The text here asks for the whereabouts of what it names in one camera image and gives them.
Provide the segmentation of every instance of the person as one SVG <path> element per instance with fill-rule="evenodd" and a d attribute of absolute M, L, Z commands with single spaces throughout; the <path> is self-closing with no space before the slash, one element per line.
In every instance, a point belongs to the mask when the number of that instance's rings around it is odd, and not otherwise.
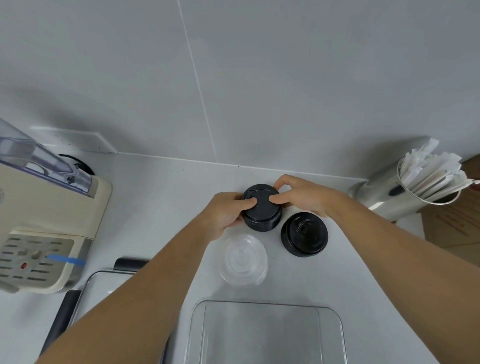
<path fill-rule="evenodd" d="M 332 218 L 390 301 L 443 364 L 480 363 L 480 268 L 397 227 L 340 191 L 289 175 L 270 196 Z M 144 268 L 86 313 L 37 364 L 156 364 L 207 245 L 256 204 L 216 194 Z"/>

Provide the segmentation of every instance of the coffee machine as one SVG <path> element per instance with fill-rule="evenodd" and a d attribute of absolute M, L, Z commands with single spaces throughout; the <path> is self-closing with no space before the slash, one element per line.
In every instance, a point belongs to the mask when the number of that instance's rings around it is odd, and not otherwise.
<path fill-rule="evenodd" d="M 111 191 L 0 119 L 0 289 L 75 285 Z"/>

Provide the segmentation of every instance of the black plastic lid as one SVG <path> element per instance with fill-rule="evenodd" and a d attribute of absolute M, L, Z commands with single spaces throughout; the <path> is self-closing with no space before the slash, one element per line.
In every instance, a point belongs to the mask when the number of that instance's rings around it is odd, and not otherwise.
<path fill-rule="evenodd" d="M 285 221 L 280 234 L 283 246 L 296 256 L 312 256 L 327 245 L 328 230 L 324 222 L 310 212 L 299 212 Z"/>
<path fill-rule="evenodd" d="M 256 184 L 243 193 L 243 199 L 256 197 L 257 204 L 242 212 L 245 223 L 256 231 L 270 231 L 280 221 L 282 206 L 272 204 L 268 197 L 278 191 L 268 184 Z"/>

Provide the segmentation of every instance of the counter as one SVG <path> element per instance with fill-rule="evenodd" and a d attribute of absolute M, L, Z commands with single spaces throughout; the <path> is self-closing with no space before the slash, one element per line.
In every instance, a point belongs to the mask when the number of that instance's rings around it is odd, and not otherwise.
<path fill-rule="evenodd" d="M 85 153 L 81 158 L 113 184 L 113 193 L 80 282 L 112 267 L 120 256 L 153 257 L 210 198 L 220 191 L 244 191 L 272 184 L 283 171 L 169 158 Z M 292 173 L 346 191 L 359 180 Z M 330 219 L 334 239 L 316 258 L 297 258 L 282 246 L 277 228 L 257 235 L 267 250 L 269 273 L 260 287 L 234 290 L 216 269 L 222 240 L 246 226 L 230 229 L 205 252 L 179 316 L 168 363 L 183 364 L 194 305 L 207 297 L 236 297 L 333 308 L 343 323 L 350 364 L 437 363 L 380 289 L 369 270 Z M 419 229 L 418 220 L 404 227 Z M 63 294 L 0 292 L 0 363 L 31 364 L 37 358 Z"/>

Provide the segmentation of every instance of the metal canister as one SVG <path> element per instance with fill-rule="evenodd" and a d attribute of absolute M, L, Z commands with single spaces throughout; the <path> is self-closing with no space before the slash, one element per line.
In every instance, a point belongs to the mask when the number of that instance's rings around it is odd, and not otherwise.
<path fill-rule="evenodd" d="M 458 199 L 460 191 L 428 202 L 415 196 L 400 180 L 400 161 L 376 172 L 367 182 L 353 185 L 347 194 L 389 221 L 408 216 L 427 205 L 447 205 Z"/>

